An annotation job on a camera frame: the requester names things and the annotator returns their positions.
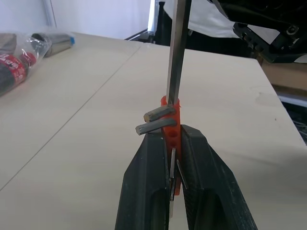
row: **white cloth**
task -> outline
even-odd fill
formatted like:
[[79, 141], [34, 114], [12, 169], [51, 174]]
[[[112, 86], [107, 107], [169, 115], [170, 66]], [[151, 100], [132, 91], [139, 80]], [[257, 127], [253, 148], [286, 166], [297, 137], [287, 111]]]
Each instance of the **white cloth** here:
[[[166, 0], [164, 10], [173, 18], [174, 0]], [[207, 0], [192, 0], [189, 29], [210, 37], [235, 37], [234, 22], [225, 18], [214, 4]]]

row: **beige table surface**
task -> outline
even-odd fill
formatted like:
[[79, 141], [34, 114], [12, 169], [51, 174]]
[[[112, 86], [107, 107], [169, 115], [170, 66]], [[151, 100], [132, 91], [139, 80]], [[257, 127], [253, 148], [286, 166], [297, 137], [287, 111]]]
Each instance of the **beige table surface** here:
[[[169, 48], [76, 42], [0, 98], [0, 182], [21, 169], [0, 191], [1, 230], [114, 229], [143, 138], [135, 127], [166, 92]], [[257, 61], [187, 50], [180, 87], [181, 122], [232, 169], [258, 229], [305, 230], [307, 149]], [[170, 229], [188, 229], [182, 196]]]

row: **black machine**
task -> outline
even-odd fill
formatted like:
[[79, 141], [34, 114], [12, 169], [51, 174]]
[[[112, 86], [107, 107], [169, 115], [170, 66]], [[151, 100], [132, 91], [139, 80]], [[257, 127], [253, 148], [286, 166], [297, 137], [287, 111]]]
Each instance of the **black machine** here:
[[[212, 0], [234, 32], [270, 62], [307, 53], [305, 0]], [[257, 230], [232, 171], [197, 129], [180, 125], [178, 91], [191, 0], [175, 4], [167, 95], [136, 127], [144, 140], [125, 172], [115, 230], [167, 230], [182, 183], [189, 230]], [[277, 30], [267, 43], [249, 25]]]

